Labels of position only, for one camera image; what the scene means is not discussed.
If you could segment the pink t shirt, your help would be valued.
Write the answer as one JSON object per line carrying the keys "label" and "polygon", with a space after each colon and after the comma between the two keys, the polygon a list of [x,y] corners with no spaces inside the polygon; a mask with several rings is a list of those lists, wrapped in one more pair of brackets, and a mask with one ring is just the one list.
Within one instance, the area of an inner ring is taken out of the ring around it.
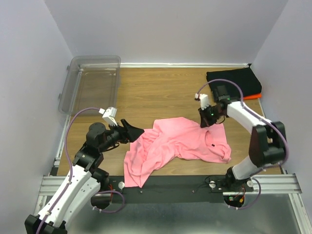
{"label": "pink t shirt", "polygon": [[124,158],[126,187],[143,187],[153,171],[174,158],[212,163],[231,161],[223,124],[201,128],[184,117],[157,119],[151,129],[130,144]]}

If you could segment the clear plastic bin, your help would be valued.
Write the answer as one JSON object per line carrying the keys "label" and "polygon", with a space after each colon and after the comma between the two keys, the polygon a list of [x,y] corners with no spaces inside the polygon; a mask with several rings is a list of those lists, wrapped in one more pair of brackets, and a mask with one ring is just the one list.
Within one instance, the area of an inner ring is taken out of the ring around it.
{"label": "clear plastic bin", "polygon": [[67,67],[58,110],[73,116],[89,107],[116,107],[120,64],[116,55],[74,57]]}

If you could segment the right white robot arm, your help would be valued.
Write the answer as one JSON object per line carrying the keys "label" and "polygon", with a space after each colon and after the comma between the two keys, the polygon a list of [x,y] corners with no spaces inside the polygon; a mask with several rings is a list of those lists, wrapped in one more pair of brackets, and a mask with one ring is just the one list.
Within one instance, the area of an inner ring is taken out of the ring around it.
{"label": "right white robot arm", "polygon": [[195,94],[200,103],[202,128],[217,124],[221,117],[230,117],[243,126],[251,135],[248,156],[239,164],[230,167],[221,178],[211,176],[212,190],[233,192],[250,183],[251,177],[267,168],[283,164],[289,156],[285,126],[272,122],[250,109],[243,100],[225,96],[211,105],[206,94]]}

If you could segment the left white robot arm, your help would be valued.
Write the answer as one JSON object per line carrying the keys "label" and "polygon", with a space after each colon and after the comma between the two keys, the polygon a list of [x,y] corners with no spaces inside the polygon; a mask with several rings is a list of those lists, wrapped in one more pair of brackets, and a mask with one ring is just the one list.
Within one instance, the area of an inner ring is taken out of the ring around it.
{"label": "left white robot arm", "polygon": [[86,141],[70,161],[68,175],[50,201],[38,212],[25,220],[28,234],[66,234],[77,214],[96,193],[110,194],[109,174],[100,169],[104,152],[119,144],[135,142],[144,130],[130,125],[125,119],[121,125],[103,123],[89,126]]}

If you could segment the black folded t shirt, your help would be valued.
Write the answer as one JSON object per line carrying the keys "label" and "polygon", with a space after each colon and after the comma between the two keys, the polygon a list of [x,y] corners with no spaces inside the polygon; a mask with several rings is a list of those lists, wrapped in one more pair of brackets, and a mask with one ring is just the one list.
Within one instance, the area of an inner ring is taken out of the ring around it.
{"label": "black folded t shirt", "polygon": [[[213,71],[206,73],[207,81],[216,79],[226,79],[237,84],[242,90],[243,96],[250,96],[262,92],[262,85],[258,78],[255,76],[250,67]],[[214,81],[209,84],[212,91],[214,101],[217,102],[221,97],[228,95],[229,98],[239,98],[240,93],[238,89],[231,83],[225,81]]]}

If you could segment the orange folded t shirt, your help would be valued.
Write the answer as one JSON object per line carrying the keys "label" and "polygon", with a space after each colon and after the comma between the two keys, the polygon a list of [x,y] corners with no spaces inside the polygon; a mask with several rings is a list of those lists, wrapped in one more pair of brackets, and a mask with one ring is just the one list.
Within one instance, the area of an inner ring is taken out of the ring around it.
{"label": "orange folded t shirt", "polygon": [[245,96],[243,99],[244,100],[253,100],[253,99],[259,99],[262,97],[262,94],[255,94],[255,95],[250,95],[250,96]]}

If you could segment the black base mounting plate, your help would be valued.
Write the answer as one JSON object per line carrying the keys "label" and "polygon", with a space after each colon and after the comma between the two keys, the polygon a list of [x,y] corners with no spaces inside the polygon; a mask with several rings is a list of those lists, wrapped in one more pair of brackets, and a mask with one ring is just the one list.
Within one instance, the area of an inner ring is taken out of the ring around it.
{"label": "black base mounting plate", "polygon": [[148,203],[222,203],[226,196],[253,192],[250,180],[226,185],[224,175],[151,176],[143,187],[124,187],[123,176],[110,176],[111,188],[122,193],[127,204]]}

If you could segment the back aluminium table rail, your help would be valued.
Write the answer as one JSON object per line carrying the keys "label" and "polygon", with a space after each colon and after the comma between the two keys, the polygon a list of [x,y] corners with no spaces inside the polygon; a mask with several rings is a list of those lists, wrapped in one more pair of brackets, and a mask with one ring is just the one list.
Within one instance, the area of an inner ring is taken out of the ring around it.
{"label": "back aluminium table rail", "polygon": [[248,63],[125,63],[121,68],[246,68]]}

